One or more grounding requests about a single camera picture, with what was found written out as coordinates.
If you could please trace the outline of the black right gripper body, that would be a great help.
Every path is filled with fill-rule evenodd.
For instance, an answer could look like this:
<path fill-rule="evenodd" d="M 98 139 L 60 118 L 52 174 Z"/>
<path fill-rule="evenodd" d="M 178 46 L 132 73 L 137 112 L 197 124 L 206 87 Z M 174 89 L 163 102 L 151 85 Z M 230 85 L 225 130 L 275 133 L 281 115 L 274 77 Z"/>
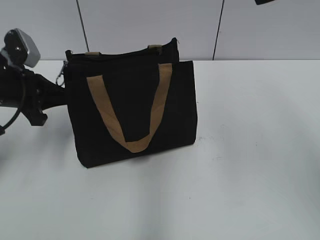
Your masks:
<path fill-rule="evenodd" d="M 264 5 L 270 2 L 273 2 L 274 0 L 254 0 L 256 5 Z"/>

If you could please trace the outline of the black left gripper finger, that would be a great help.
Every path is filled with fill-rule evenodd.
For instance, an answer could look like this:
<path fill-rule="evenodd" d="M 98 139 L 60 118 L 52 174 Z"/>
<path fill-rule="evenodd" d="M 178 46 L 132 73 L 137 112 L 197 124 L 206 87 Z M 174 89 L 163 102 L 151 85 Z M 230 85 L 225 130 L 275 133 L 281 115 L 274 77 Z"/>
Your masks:
<path fill-rule="evenodd" d="M 37 74 L 37 103 L 41 110 L 67 104 L 65 89 Z"/>

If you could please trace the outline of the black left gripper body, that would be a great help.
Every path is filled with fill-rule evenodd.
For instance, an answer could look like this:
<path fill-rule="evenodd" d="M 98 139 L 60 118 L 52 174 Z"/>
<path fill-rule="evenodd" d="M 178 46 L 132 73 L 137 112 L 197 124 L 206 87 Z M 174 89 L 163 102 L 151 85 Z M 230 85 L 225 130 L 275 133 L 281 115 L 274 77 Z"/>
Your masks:
<path fill-rule="evenodd" d="M 16 109 L 4 127 L 10 127 L 21 114 L 31 126 L 43 126 L 48 119 L 37 103 L 37 73 L 10 66 L 3 57 L 0 59 L 0 106 Z"/>

